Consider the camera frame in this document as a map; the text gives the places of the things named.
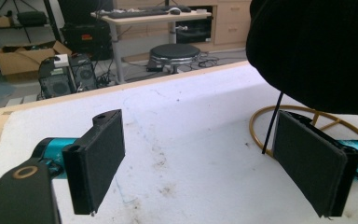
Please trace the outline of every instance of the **black stool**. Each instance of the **black stool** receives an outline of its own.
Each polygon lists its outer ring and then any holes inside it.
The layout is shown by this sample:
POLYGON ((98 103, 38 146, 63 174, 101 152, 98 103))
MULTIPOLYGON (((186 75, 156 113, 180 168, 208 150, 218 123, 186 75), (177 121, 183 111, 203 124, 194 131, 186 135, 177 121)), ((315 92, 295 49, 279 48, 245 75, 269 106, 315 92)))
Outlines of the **black stool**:
POLYGON ((200 56, 200 50, 188 44, 166 44, 150 50, 150 58, 155 63, 172 67, 172 74, 178 73, 178 66, 195 62, 200 56))

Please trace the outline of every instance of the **white desk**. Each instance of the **white desk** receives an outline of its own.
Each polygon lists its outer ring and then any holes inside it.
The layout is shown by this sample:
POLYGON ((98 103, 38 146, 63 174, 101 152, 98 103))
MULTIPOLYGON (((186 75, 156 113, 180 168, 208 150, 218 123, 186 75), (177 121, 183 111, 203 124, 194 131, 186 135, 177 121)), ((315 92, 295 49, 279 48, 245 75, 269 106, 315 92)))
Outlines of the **white desk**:
MULTIPOLYGON (((0 176, 41 139, 81 136, 93 116, 121 108, 126 157, 96 216, 75 216, 66 180, 53 181, 63 224, 358 224, 358 181, 343 217, 318 218, 252 140, 250 117, 278 95, 252 66, 235 63, 2 108, 0 176)), ((340 117, 358 127, 358 116, 340 117)), ((269 119, 257 123, 261 133, 269 119)))
POLYGON ((150 24, 154 22, 171 22, 172 29, 170 32, 170 42, 174 43, 175 39, 175 25, 176 21, 191 21, 191 20, 200 20, 205 19, 212 14, 207 13, 197 13, 196 11, 191 12, 182 12, 180 15, 158 15, 158 16, 147 16, 147 17, 134 17, 134 18, 126 18, 126 19, 111 19, 107 16, 101 17, 101 20, 107 21, 110 25, 110 31, 112 35, 112 48, 115 57, 115 63, 117 68, 117 83, 123 84, 125 83, 124 80, 124 73, 123 73, 123 65, 121 63, 121 52, 119 50, 118 44, 118 37, 117 37, 117 27, 122 25, 143 25, 143 24, 150 24))

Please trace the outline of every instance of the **gray floor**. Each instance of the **gray floor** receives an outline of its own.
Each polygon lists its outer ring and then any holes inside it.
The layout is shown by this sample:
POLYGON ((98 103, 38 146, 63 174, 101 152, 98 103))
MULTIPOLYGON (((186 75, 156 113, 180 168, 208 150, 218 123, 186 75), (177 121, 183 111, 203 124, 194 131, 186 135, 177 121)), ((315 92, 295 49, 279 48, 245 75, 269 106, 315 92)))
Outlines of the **gray floor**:
MULTIPOLYGON (((219 66, 228 63, 236 63, 246 60, 246 53, 244 49, 233 49, 219 52, 202 53, 200 59, 192 64, 182 65, 179 67, 181 72, 191 70, 198 70, 212 66, 219 66)), ((147 61, 136 63, 124 63, 124 78, 127 82, 140 81, 144 79, 169 76, 168 70, 164 69, 160 73, 146 72, 147 61)), ((115 66, 111 60, 94 62, 96 77, 109 76, 110 80, 115 80, 115 66)), ((37 80, 22 82, 22 83, 9 83, 5 77, 0 75, 0 107, 5 107, 10 99, 25 97, 28 95, 38 95, 40 97, 41 89, 37 80)))

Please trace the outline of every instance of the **black cable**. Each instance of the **black cable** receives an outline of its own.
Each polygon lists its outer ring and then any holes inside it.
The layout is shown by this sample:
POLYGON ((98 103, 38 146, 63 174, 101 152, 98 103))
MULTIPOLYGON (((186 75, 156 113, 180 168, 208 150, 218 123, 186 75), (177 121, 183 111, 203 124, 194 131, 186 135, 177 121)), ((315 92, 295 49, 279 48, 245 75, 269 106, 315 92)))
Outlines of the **black cable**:
POLYGON ((206 59, 202 62, 199 62, 199 67, 201 67, 201 68, 213 67, 213 66, 217 65, 218 61, 219 60, 216 60, 216 59, 206 59))
POLYGON ((95 74, 95 68, 98 65, 99 60, 95 61, 95 64, 92 66, 92 72, 95 74))
POLYGON ((279 94, 278 102, 275 105, 274 113, 272 114, 271 122, 269 123, 267 136, 266 136, 266 141, 265 141, 264 146, 263 146, 262 154, 266 154, 267 144, 269 143, 269 136, 271 135, 271 130, 272 130, 272 126, 273 126, 274 121, 275 121, 275 117, 277 116, 279 107, 281 106, 282 98, 283 98, 283 91, 281 91, 281 93, 279 94))
POLYGON ((103 73, 102 75, 100 75, 100 77, 101 78, 103 78, 103 82, 107 85, 107 84, 109 84, 110 83, 110 78, 109 78, 109 75, 111 74, 111 71, 110 71, 110 67, 112 66, 112 64, 113 64, 113 57, 112 57, 112 59, 111 59, 111 61, 110 61, 110 64, 109 64, 109 66, 107 67, 107 71, 105 72, 105 73, 103 73))
POLYGON ((105 42, 102 42, 102 47, 99 48, 98 50, 96 50, 96 51, 94 52, 94 54, 92 55, 92 57, 94 57, 94 60, 96 61, 95 65, 93 66, 93 69, 92 69, 92 71, 93 71, 94 73, 95 73, 95 68, 96 68, 96 66, 97 66, 97 64, 98 64, 98 61, 100 61, 100 59, 101 59, 101 57, 102 57, 102 55, 103 55, 103 51, 106 50, 106 49, 107 49, 107 50, 110 50, 110 48, 108 48, 110 42, 111 42, 111 39, 110 39, 110 38, 107 38, 105 42))
POLYGON ((37 96, 36 96, 36 101, 45 100, 45 99, 46 99, 45 93, 43 93, 43 90, 42 90, 42 88, 41 88, 39 94, 37 94, 37 96))
POLYGON ((121 34, 117 35, 117 38, 121 37, 122 35, 126 34, 130 29, 132 28, 132 26, 130 26, 127 30, 121 32, 121 34))

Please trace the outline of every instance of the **round metal ring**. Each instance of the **round metal ring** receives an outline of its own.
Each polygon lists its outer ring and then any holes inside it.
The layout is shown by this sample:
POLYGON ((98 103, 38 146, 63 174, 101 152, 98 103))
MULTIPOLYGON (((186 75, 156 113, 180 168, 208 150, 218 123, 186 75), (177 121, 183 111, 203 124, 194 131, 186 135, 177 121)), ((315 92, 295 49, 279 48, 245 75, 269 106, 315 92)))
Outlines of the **round metal ring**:
POLYGON ((34 175, 36 172, 37 172, 36 166, 25 166, 14 172, 13 178, 15 179, 27 178, 31 175, 34 175))

